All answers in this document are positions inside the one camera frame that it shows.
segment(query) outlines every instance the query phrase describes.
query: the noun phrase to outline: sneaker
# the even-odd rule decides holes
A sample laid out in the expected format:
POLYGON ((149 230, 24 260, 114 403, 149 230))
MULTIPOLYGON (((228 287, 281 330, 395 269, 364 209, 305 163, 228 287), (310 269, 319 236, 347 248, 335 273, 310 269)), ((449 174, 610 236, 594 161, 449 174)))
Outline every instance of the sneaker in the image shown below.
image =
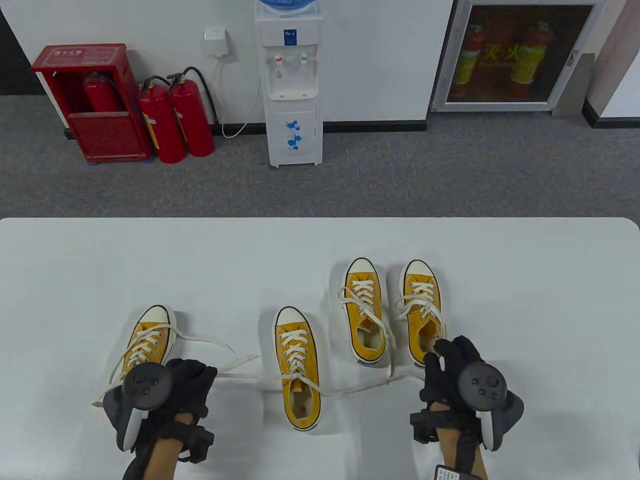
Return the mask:
POLYGON ((438 280, 421 261, 414 260, 400 276, 401 309, 398 319, 406 320, 409 329, 409 358, 424 368, 424 356, 434 352, 436 340, 445 338, 445 326, 440 319, 440 289, 438 280))
POLYGON ((273 322, 273 341, 280 374, 285 377, 282 395, 287 418, 296 430, 311 430, 320 420, 320 393, 301 380, 319 385, 316 344, 309 322, 296 308, 283 308, 273 322))
POLYGON ((233 352, 229 345, 216 339, 185 335, 178 330, 175 313, 173 313, 172 309, 164 305, 154 305, 149 307, 136 322, 131 338, 129 338, 127 349, 111 371, 106 391, 91 405, 101 407, 104 394, 121 385, 127 373, 136 365, 143 362, 155 362, 164 365, 169 359, 169 354, 178 336, 185 340, 210 343, 233 352))
POLYGON ((369 260, 360 258, 349 265, 339 297, 349 324, 353 357, 361 364, 379 362, 390 332, 382 323, 380 279, 369 260))

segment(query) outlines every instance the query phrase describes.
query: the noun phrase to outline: gray carpet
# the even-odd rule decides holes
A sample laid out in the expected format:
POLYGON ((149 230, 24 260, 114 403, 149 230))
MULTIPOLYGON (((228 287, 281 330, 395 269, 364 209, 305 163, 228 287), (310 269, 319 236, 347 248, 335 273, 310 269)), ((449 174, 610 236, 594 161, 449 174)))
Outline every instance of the gray carpet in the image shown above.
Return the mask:
POLYGON ((330 134, 321 166, 269 167, 264 136, 208 159, 90 168, 46 97, 0 97, 0 217, 623 216, 640 131, 544 113, 439 114, 428 132, 330 134))

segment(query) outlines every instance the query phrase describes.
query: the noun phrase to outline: blue water bottle cap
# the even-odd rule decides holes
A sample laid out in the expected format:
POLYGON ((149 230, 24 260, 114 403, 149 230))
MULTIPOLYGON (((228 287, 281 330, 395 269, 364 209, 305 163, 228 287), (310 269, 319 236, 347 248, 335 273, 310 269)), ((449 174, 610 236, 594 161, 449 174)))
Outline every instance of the blue water bottle cap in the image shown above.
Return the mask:
POLYGON ((260 0, 276 10, 299 10, 316 0, 260 0))

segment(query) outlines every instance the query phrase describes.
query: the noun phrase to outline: red fire extinguisher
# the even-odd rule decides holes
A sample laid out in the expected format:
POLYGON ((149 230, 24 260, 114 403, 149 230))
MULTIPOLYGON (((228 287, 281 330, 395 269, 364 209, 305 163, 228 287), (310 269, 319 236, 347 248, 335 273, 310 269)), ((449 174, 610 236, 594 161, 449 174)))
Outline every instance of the red fire extinguisher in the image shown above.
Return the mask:
POLYGON ((549 24, 539 21, 527 33, 527 38, 520 47, 518 61, 511 71, 511 88, 509 99, 523 101, 529 99, 529 89, 534 81, 540 63, 545 59, 547 47, 553 42, 554 33, 549 24))
POLYGON ((194 157, 207 157, 216 150, 216 144, 213 140, 213 133, 209 126, 207 113, 202 103, 202 96, 198 84, 192 80, 186 80, 184 76, 189 71, 195 71, 204 85, 211 108, 214 113, 214 121, 216 121, 216 110, 213 105, 213 99, 209 93, 204 78, 200 71, 195 67, 187 68, 181 74, 169 75, 167 78, 172 80, 169 94, 171 103, 178 117, 178 121, 182 127, 182 132, 187 141, 189 152, 194 157))
POLYGON ((84 79, 83 86, 94 112, 125 110, 118 86, 109 77, 91 73, 84 79))
POLYGON ((152 81, 162 77, 151 77, 140 85, 138 100, 145 117, 151 140, 163 163, 180 163, 187 156, 182 131, 175 117, 169 98, 169 91, 164 85, 154 85, 152 81))
POLYGON ((451 85, 451 97, 464 97, 467 93, 467 86, 471 81, 478 58, 484 49, 486 35, 480 24, 469 25, 465 41, 460 51, 456 73, 451 85))

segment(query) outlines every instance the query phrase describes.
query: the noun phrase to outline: wall outlet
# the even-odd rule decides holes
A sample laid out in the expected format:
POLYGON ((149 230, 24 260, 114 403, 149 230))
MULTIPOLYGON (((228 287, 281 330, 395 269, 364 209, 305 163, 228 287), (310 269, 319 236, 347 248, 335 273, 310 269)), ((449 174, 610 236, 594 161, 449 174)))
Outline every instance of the wall outlet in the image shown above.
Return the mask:
POLYGON ((206 57, 221 58, 229 55, 227 30, 222 27, 209 27, 204 31, 200 40, 202 53, 206 57))

